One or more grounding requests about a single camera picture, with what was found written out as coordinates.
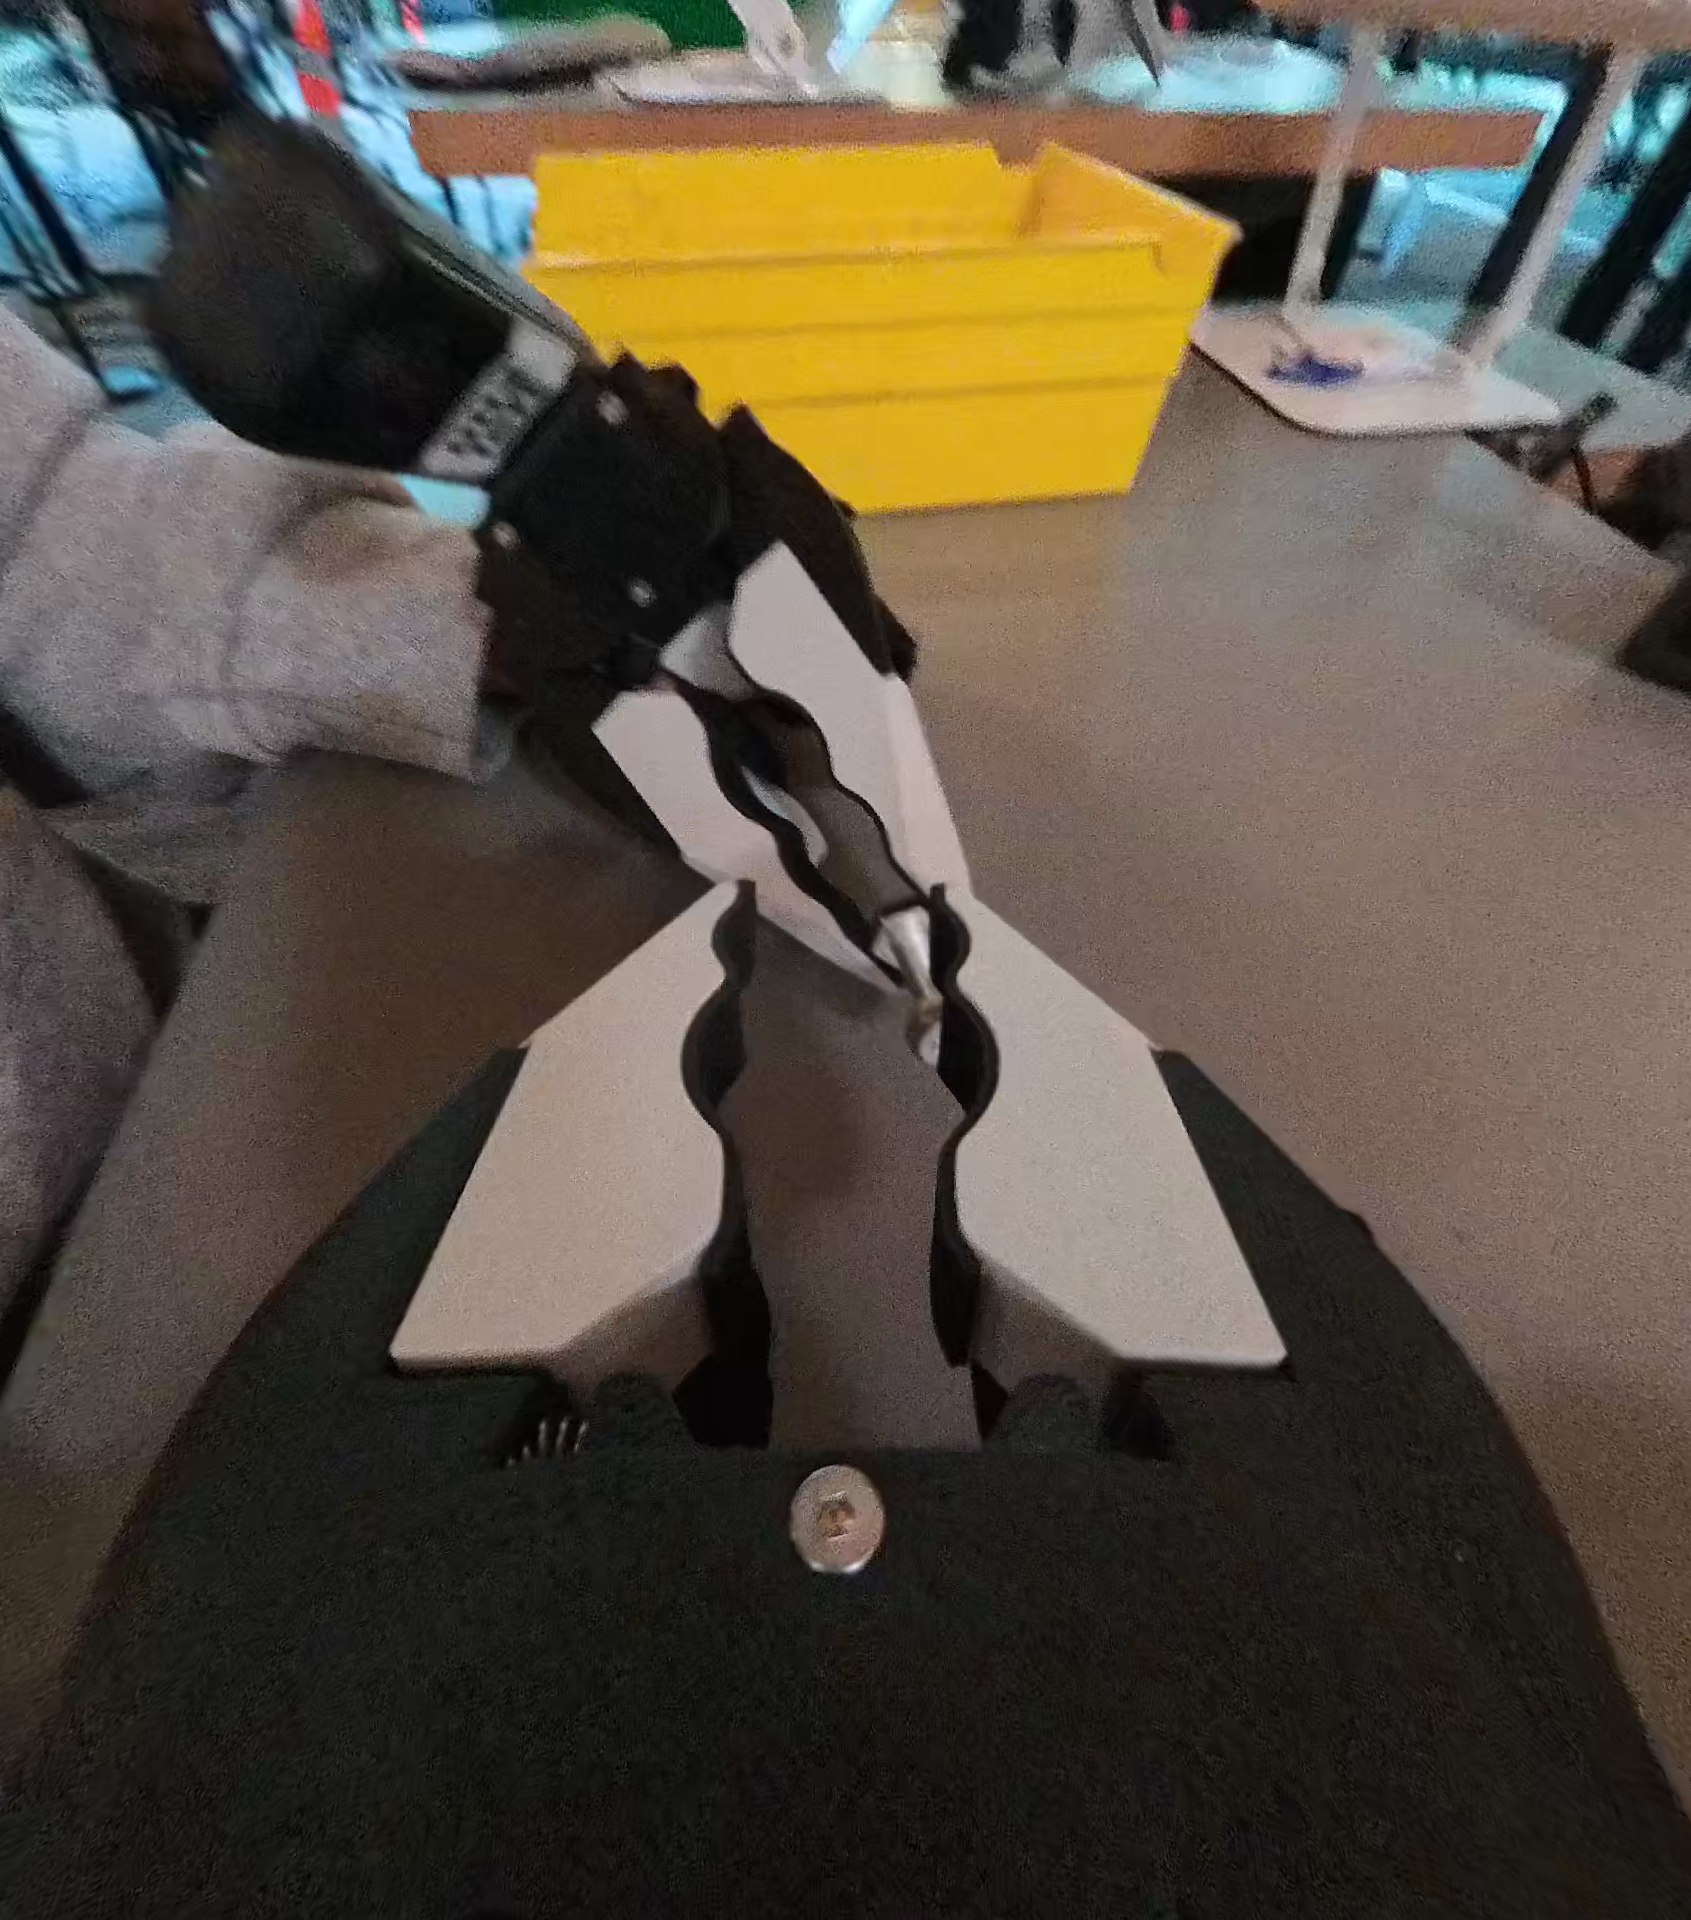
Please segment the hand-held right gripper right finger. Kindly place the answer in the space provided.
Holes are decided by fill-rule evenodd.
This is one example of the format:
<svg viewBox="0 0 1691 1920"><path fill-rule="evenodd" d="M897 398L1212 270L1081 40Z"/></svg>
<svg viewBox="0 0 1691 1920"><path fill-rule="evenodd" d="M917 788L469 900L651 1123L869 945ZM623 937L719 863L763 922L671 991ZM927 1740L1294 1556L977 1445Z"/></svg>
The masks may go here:
<svg viewBox="0 0 1691 1920"><path fill-rule="evenodd" d="M1268 1375L1286 1344L1144 1034L973 894L929 905L929 1306L977 1426L1031 1379Z"/></svg>

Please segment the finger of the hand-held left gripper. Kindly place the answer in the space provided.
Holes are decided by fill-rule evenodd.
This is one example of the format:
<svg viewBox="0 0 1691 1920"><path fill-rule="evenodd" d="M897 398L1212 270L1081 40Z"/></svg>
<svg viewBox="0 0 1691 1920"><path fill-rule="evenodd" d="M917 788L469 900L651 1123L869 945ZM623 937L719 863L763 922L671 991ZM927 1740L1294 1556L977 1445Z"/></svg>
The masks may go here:
<svg viewBox="0 0 1691 1920"><path fill-rule="evenodd" d="M747 793L799 833L815 871L865 918L971 888L905 675L871 658L787 539L673 633L663 672L735 718Z"/></svg>
<svg viewBox="0 0 1691 1920"><path fill-rule="evenodd" d="M905 862L815 710L751 680L659 675L615 695L591 733L695 874L749 885L763 922L847 978L905 991L887 925L905 912Z"/></svg>

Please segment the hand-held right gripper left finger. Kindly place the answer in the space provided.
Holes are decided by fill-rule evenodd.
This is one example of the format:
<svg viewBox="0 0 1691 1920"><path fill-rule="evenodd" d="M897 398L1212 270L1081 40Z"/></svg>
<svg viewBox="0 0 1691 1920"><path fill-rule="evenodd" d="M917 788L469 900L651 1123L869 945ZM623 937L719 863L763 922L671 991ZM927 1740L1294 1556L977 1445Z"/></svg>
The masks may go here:
<svg viewBox="0 0 1691 1920"><path fill-rule="evenodd" d="M703 1444L765 1445L773 1324L721 1116L755 944L751 883L717 881L521 1044L391 1337L401 1374L643 1377Z"/></svg>

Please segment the steel bolt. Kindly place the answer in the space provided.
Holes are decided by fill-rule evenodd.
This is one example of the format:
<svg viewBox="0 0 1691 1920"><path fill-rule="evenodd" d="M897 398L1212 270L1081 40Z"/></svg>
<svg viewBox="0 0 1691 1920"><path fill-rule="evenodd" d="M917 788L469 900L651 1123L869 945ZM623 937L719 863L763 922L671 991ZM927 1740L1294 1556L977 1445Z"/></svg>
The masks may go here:
<svg viewBox="0 0 1691 1920"><path fill-rule="evenodd" d="M943 1044L945 1000L933 972L929 903L909 901L881 913L871 957L905 994L905 1039L911 1054L935 1069Z"/></svg>

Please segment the person's left forearm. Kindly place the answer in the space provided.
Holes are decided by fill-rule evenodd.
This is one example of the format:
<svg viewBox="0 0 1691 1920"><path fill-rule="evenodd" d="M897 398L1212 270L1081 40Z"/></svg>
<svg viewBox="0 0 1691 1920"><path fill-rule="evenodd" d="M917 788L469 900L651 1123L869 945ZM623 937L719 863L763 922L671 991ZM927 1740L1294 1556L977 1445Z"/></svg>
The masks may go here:
<svg viewBox="0 0 1691 1920"><path fill-rule="evenodd" d="M473 578L395 482L147 435L0 302L0 727L75 788L299 751L487 777Z"/></svg>

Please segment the yellow plastic bin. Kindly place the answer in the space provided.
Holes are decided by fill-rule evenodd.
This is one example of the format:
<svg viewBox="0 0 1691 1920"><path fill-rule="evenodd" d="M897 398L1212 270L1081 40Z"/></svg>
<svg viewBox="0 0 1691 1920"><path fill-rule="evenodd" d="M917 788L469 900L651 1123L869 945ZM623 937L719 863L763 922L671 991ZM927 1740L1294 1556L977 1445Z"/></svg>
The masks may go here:
<svg viewBox="0 0 1691 1920"><path fill-rule="evenodd" d="M1113 497L1240 230L1047 144L555 152L523 278L863 516Z"/></svg>

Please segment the long wooden table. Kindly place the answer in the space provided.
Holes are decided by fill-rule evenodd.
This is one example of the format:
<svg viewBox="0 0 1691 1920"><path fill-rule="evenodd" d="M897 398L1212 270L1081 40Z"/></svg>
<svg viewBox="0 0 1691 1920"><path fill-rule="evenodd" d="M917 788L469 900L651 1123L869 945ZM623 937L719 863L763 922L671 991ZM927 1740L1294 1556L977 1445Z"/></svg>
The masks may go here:
<svg viewBox="0 0 1691 1920"><path fill-rule="evenodd" d="M437 179L525 178L553 154L927 144L987 146L1007 164L1059 146L1158 179L1298 179L1318 169L1332 122L1328 110L1139 110L1083 102L753 108L475 96L421 97L407 108L417 159Z"/></svg>

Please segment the instruction board on white stand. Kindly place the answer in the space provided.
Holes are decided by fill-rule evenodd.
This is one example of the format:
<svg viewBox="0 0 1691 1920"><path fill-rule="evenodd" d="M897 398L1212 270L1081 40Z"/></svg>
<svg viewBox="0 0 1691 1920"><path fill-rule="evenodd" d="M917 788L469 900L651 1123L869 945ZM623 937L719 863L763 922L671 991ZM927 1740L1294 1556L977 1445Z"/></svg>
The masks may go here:
<svg viewBox="0 0 1691 1920"><path fill-rule="evenodd" d="M1528 319L1576 197L1594 172L1608 122L1674 6L1420 1L1316 4L1314 11L1344 25L1344 71L1282 296L1208 303L1192 325L1192 347L1278 419L1316 435L1466 435L1554 421L1552 400L1502 375L1496 360ZM1466 313L1452 337L1432 337L1376 307L1320 294L1326 245L1364 122L1380 93L1386 48L1406 29L1502 32L1576 42L1602 56L1570 129L1556 144L1554 179L1538 190L1534 215L1512 244L1502 292Z"/></svg>

